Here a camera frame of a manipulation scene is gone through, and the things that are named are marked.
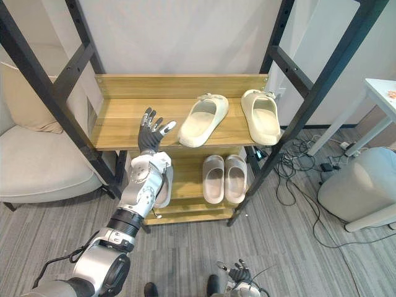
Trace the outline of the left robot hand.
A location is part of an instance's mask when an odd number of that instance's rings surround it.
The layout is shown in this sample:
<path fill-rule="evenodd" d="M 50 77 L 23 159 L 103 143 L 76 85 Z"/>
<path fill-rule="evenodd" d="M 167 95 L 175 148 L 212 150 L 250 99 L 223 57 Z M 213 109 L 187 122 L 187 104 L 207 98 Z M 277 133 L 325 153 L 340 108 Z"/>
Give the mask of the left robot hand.
<path fill-rule="evenodd" d="M 138 134 L 138 147 L 140 152 L 152 150 L 158 152 L 161 140 L 171 132 L 177 125 L 176 121 L 170 121 L 163 124 L 163 118 L 158 118 L 153 121 L 156 116 L 156 111 L 148 107 L 140 121 Z"/>

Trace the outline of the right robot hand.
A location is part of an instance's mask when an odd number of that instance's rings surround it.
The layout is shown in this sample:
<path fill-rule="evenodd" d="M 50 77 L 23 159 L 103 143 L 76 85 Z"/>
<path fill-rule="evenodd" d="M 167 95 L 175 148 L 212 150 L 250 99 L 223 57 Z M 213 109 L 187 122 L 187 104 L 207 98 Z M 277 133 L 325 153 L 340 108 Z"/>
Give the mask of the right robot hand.
<path fill-rule="evenodd" d="M 222 261 L 217 261 L 216 265 L 219 269 L 224 270 L 228 274 L 228 276 L 236 283 L 249 283 L 251 281 L 251 273 L 249 267 L 242 259 L 238 259 L 238 262 L 235 263 L 235 266 L 232 268 L 229 268 Z"/>

